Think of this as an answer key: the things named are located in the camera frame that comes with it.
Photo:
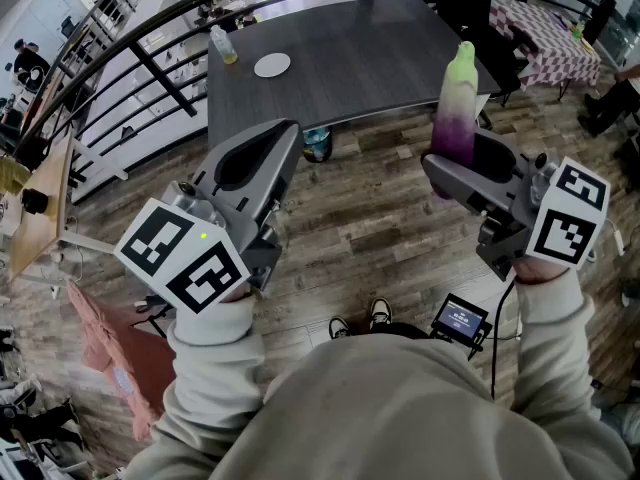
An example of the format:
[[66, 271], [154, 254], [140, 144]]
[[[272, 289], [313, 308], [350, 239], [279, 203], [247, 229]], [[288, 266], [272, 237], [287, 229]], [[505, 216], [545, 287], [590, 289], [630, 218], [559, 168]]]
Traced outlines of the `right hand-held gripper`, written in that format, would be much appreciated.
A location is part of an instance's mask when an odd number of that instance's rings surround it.
[[569, 157], [541, 153], [525, 175], [519, 160], [507, 139], [477, 129], [470, 167], [434, 153], [422, 167], [434, 188], [470, 211], [507, 213], [488, 215], [478, 236], [478, 255], [500, 279], [526, 256], [581, 268], [606, 220], [610, 183]]

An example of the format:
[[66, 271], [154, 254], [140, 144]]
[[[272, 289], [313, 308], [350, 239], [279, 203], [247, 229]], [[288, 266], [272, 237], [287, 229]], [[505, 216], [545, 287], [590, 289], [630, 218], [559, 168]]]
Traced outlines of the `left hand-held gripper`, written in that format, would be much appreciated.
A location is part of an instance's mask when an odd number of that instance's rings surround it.
[[277, 119], [214, 146], [192, 184], [151, 198], [114, 249], [173, 307], [199, 314], [244, 282], [262, 291], [282, 248], [268, 223], [302, 153], [300, 125]]

